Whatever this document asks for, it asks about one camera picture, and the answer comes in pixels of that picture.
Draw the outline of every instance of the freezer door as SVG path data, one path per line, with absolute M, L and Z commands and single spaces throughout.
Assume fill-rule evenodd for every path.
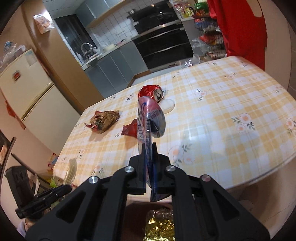
M 53 86 L 24 119 L 24 124 L 51 151 L 60 154 L 80 115 Z
M 51 85 L 52 81 L 32 50 L 15 59 L 0 75 L 0 88 L 21 119 Z

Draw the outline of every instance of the dining table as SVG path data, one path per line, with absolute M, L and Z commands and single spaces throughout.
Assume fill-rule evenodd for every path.
M 58 157 L 55 180 L 64 179 L 73 158 L 74 186 L 128 166 L 138 141 L 121 133 L 137 118 L 144 85 L 159 85 L 164 99 L 175 102 L 164 135 L 152 141 L 188 175 L 208 174 L 228 190 L 258 182 L 296 157 L 296 101 L 262 69 L 231 56 L 154 77 L 87 108 Z M 95 111 L 108 110 L 119 110 L 120 118 L 106 132 L 86 127 Z M 128 200 L 149 202 L 149 188 Z

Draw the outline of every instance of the wall cabinet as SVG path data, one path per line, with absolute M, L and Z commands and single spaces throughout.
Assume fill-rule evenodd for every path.
M 75 11 L 84 27 L 102 16 L 110 8 L 125 0 L 86 0 Z
M 85 2 L 82 3 L 78 9 L 76 9 L 75 14 L 85 28 L 88 24 L 95 20 L 95 17 Z
M 110 6 L 107 4 L 105 0 L 86 0 L 85 3 L 90 9 L 90 11 L 93 13 L 95 18 L 101 16 L 110 8 Z
M 115 6 L 117 3 L 121 2 L 122 0 L 106 0 L 109 7 Z

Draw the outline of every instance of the kitchen counter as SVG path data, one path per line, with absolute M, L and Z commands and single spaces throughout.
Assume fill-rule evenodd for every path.
M 137 74 L 148 71 L 131 39 L 89 60 L 82 69 L 104 98 L 131 86 Z
M 98 54 L 96 57 L 91 58 L 91 59 L 88 60 L 86 63 L 84 63 L 84 64 L 81 66 L 81 68 L 82 68 L 83 70 L 86 70 L 88 67 L 91 66 L 90 63 L 91 63 L 92 61 L 94 61 L 95 59 L 97 59 L 97 60 L 102 59 L 102 58 L 105 57 L 106 55 L 108 55 L 108 54 L 110 54 L 111 52 L 115 51 L 116 49 L 122 47 L 123 45 L 129 43 L 130 41 L 132 41 L 132 40 L 131 40 L 131 39 L 126 39 L 124 42 L 122 42 L 121 44 L 117 45 L 115 48 L 113 48 L 113 49 L 111 49 L 111 50 L 109 50 L 109 51 L 106 51 L 106 52 L 103 53 L 103 54 Z

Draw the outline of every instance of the gold foil wrapper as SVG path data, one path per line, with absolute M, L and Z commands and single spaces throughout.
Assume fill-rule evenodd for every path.
M 175 241 L 172 210 L 149 211 L 143 241 Z

